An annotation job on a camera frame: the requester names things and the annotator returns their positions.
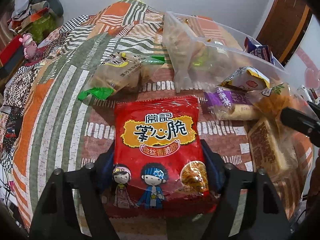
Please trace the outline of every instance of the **cable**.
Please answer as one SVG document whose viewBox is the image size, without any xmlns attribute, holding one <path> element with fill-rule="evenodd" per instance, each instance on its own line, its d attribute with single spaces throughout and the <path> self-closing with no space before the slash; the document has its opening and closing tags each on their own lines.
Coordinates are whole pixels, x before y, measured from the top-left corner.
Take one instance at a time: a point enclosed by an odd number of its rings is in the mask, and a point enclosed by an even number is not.
<svg viewBox="0 0 320 240">
<path fill-rule="evenodd" d="M 9 212 L 10 214 L 10 211 L 9 211 L 9 207 L 8 207 L 8 201 L 9 201 L 9 197 L 10 197 L 10 194 L 11 194 L 11 188 L 10 188 L 10 185 L 9 185 L 9 178 L 8 178 L 8 175 L 7 175 L 7 171 L 5 170 L 5 167 L 4 165 L 0 162 L 0 164 L 2 165 L 3 169 L 2 169 L 2 176 L 3 176 L 3 171 L 4 171 L 4 174 L 6 176 L 6 179 L 7 179 L 7 183 L 4 183 L 2 180 L 2 184 L 4 185 L 4 189 L 6 190 L 6 193 L 5 193 L 5 196 L 4 196 L 4 202 L 5 202 L 5 206 L 7 208 L 7 211 Z"/>
<path fill-rule="evenodd" d="M 306 212 L 306 211 L 307 211 L 307 210 L 305 209 L 304 211 L 301 212 L 301 214 L 299 215 L 299 217 L 298 217 L 298 219 L 296 220 L 296 222 L 299 221 L 299 219 L 300 219 L 300 217 L 302 216 L 302 214 L 303 214 L 304 212 Z"/>
</svg>

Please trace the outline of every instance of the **yellow logo label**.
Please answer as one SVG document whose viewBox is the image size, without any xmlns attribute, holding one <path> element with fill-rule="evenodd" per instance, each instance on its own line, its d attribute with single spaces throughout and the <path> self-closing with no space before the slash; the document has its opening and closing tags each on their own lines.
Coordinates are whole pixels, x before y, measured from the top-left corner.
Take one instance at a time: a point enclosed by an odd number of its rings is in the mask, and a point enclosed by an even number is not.
<svg viewBox="0 0 320 240">
<path fill-rule="evenodd" d="M 179 146 L 191 143 L 196 138 L 190 116 L 172 117 L 172 113 L 147 114 L 145 121 L 128 120 L 121 135 L 129 147 L 164 146 L 179 141 Z"/>
</svg>

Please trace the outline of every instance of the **black robotic claw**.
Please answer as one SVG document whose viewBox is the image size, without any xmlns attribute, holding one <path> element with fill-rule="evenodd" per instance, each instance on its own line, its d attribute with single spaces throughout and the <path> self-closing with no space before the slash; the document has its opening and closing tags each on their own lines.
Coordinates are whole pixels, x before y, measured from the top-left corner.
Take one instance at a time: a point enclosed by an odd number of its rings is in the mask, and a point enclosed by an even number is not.
<svg viewBox="0 0 320 240">
<path fill-rule="evenodd" d="M 308 217 L 319 217 L 311 211 L 300 229 L 290 233 L 280 198 L 264 170 L 248 172 L 224 163 L 201 140 L 209 178 L 209 189 L 221 193 L 219 204 L 202 240 L 285 240 L 311 234 Z M 34 212 L 30 240 L 109 239 L 119 240 L 100 200 L 100 193 L 111 185 L 114 144 L 78 171 L 56 169 L 49 178 Z M 76 216 L 72 189 L 78 189 L 84 215 L 92 237 L 81 233 Z M 238 234 L 229 237 L 236 215 L 241 189 L 247 189 L 243 221 Z"/>
</svg>

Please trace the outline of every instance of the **bed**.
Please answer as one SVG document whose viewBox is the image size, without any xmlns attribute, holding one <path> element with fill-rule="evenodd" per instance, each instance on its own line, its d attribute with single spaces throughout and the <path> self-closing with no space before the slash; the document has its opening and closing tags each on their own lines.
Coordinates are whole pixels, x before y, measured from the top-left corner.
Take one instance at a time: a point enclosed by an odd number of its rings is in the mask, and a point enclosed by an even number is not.
<svg viewBox="0 0 320 240">
<path fill-rule="evenodd" d="M 108 150 L 115 136 L 113 110 L 117 102 L 177 95 L 170 58 L 162 46 L 163 21 L 163 13 L 142 2 L 114 3 L 94 16 L 79 16 L 53 31 L 39 45 L 35 61 L 15 74 L 6 88 L 4 105 L 17 108 L 17 111 L 2 113 L 0 122 L 23 117 L 19 137 L 12 139 L 3 153 L 6 160 L 10 160 L 8 171 L 13 174 L 18 208 L 27 228 L 46 181 L 55 168 L 79 169 Z M 137 94 L 118 93 L 106 101 L 91 97 L 82 102 L 77 100 L 97 65 L 113 51 L 163 56 L 166 63 Z M 204 106 L 200 86 L 179 93 L 186 94 L 196 95 L 201 106 L 197 124 L 200 138 L 206 139 L 225 162 L 251 171 L 247 124 L 214 121 Z M 275 184 L 287 217 L 293 215 L 298 205 L 313 158 L 310 141 L 299 134 L 297 138 L 300 140 L 297 151 L 300 166 L 290 178 Z M 244 195 L 241 198 L 239 221 L 245 201 Z M 77 191 L 74 199 L 81 229 L 90 234 Z M 111 222 L 122 239 L 173 239 L 177 235 L 199 239 L 210 216 L 199 216 L 196 220 L 139 217 L 112 219 Z"/>
</svg>

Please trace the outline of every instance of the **pink toy figure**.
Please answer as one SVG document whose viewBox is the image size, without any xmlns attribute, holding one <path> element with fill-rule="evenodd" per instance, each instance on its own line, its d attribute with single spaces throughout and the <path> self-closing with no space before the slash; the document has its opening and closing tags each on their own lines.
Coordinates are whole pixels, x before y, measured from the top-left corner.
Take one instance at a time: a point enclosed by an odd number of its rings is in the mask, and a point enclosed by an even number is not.
<svg viewBox="0 0 320 240">
<path fill-rule="evenodd" d="M 23 35 L 22 38 L 19 38 L 19 41 L 22 42 L 22 45 L 24 47 L 24 57 L 31 62 L 32 58 L 36 54 L 37 44 L 32 39 L 31 33 L 26 33 Z"/>
</svg>

